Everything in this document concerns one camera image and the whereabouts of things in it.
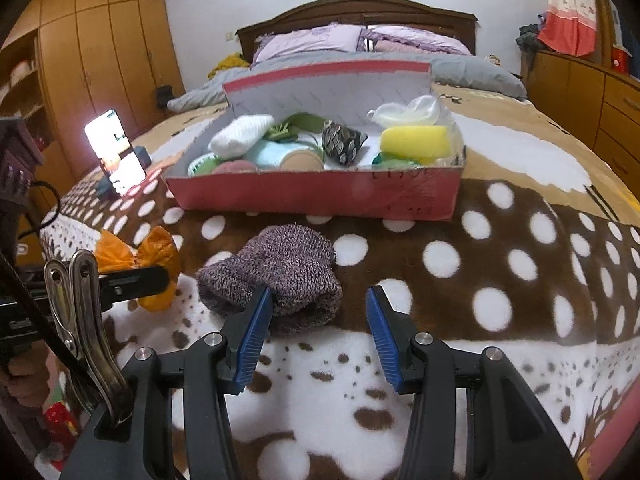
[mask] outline orange bow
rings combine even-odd
[[[163,266],[169,272],[169,286],[161,294],[139,298],[138,303],[150,312],[159,312],[171,306],[175,297],[178,275],[180,275],[180,257],[174,239],[166,229],[160,226],[151,229],[135,255],[131,253],[126,243],[103,229],[95,245],[94,254],[100,272]]]

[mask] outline wooden headboard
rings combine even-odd
[[[317,0],[283,12],[272,20],[239,29],[236,34],[242,56],[254,60],[263,34],[285,34],[302,28],[321,27],[331,22],[353,25],[408,25],[456,38],[476,53],[476,22],[466,12],[434,9],[409,0]]]

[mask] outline knit hat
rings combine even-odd
[[[331,265],[331,242],[297,224],[274,227],[247,242],[238,254],[196,273],[200,301],[222,317],[242,312],[257,285],[273,293],[272,335],[304,332],[337,314],[342,288]]]

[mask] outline blue gripper pad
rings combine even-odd
[[[254,376],[255,366],[262,351],[262,343],[267,335],[271,316],[273,315],[273,302],[271,291],[267,288],[257,306],[254,309],[251,320],[244,332],[242,342],[238,347],[236,374],[233,382],[242,391]]]
[[[400,351],[386,318],[386,316],[392,316],[394,311],[386,299],[382,287],[379,285],[371,287],[367,291],[366,311],[367,322],[369,323],[373,341],[376,344],[376,351],[385,373],[386,382],[391,384],[396,392],[399,392],[402,385],[399,366]]]

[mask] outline cardboard box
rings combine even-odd
[[[245,114],[270,114],[282,121],[309,112],[379,135],[366,114],[386,102],[408,104],[431,92],[425,62],[356,60],[322,63],[235,80],[225,85],[230,104],[164,170],[181,208],[191,210],[302,213],[392,220],[449,220],[456,204],[465,155],[446,168],[325,171],[260,171],[187,176],[189,163],[207,153],[211,137]]]

